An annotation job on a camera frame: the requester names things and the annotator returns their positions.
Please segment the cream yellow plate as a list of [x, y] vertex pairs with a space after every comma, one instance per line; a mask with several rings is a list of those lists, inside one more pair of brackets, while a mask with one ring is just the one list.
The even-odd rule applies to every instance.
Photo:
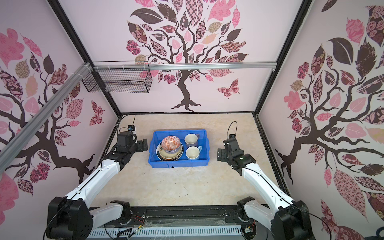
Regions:
[[161, 161], [177, 161], [177, 160], [179, 160], [182, 157], [183, 153], [184, 153], [183, 145], [180, 145], [179, 149], [175, 153], [173, 153], [173, 154], [167, 153], [163, 149], [161, 144], [158, 144], [157, 149], [156, 149], [157, 157]]

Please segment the light blue mug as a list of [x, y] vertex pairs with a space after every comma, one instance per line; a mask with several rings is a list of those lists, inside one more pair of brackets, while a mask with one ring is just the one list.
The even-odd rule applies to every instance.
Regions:
[[186, 156], [188, 160], [199, 160], [200, 159], [200, 153], [202, 151], [202, 146], [198, 147], [189, 147], [186, 150]]

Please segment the lavender bowl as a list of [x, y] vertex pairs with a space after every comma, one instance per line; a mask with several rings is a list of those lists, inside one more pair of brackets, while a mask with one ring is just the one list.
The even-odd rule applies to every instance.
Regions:
[[167, 153], [167, 154], [176, 154], [178, 153], [182, 148], [182, 144], [179, 144], [178, 147], [175, 147], [173, 149], [166, 149], [164, 146], [160, 145], [160, 150]]

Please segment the red patterned bowl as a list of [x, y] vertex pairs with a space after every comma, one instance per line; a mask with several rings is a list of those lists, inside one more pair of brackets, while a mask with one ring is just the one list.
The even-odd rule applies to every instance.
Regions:
[[178, 147], [180, 143], [180, 139], [177, 136], [167, 136], [162, 140], [161, 145], [166, 149], [173, 149]]

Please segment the purple mug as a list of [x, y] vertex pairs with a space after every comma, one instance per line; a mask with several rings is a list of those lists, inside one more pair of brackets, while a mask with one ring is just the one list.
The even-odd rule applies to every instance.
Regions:
[[198, 144], [199, 138], [200, 138], [199, 134], [188, 134], [185, 136], [184, 141], [188, 148], [197, 147], [199, 145]]

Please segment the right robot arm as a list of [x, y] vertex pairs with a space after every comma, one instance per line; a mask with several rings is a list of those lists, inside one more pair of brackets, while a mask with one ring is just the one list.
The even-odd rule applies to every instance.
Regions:
[[240, 149], [238, 141], [223, 141], [224, 149], [218, 149], [218, 161], [225, 162], [246, 179], [266, 201], [267, 207], [249, 198], [240, 203], [245, 216], [268, 229], [276, 240], [314, 240], [308, 207], [296, 202], [283, 192], [262, 171], [257, 161]]

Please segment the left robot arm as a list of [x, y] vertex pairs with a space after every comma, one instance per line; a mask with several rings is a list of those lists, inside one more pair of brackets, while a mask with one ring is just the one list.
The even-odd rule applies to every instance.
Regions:
[[117, 143], [103, 158], [96, 170], [64, 197], [55, 197], [48, 206], [47, 227], [43, 239], [85, 240], [90, 233], [111, 221], [130, 220], [130, 204], [112, 201], [91, 210], [91, 204], [106, 186], [131, 160], [135, 153], [148, 150], [148, 140], [138, 140], [135, 132], [117, 135]]

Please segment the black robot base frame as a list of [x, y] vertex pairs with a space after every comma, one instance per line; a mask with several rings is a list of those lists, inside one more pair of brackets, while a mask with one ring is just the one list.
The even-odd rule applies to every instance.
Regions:
[[[114, 201], [122, 213], [118, 218], [107, 214], [109, 223], [127, 224], [130, 220], [138, 223], [162, 220], [198, 220], [219, 219], [226, 223], [250, 226], [256, 218], [246, 213], [245, 206], [252, 201], [246, 198], [237, 205], [221, 206], [167, 206], [167, 207], [131, 207], [129, 203]], [[49, 205], [46, 235], [50, 239], [84, 240], [96, 226], [96, 208], [87, 208], [81, 201], [65, 200], [58, 203], [53, 200]], [[293, 203], [287, 208], [279, 208], [278, 213], [269, 221], [272, 234], [282, 240], [313, 240], [310, 215], [303, 202]]]

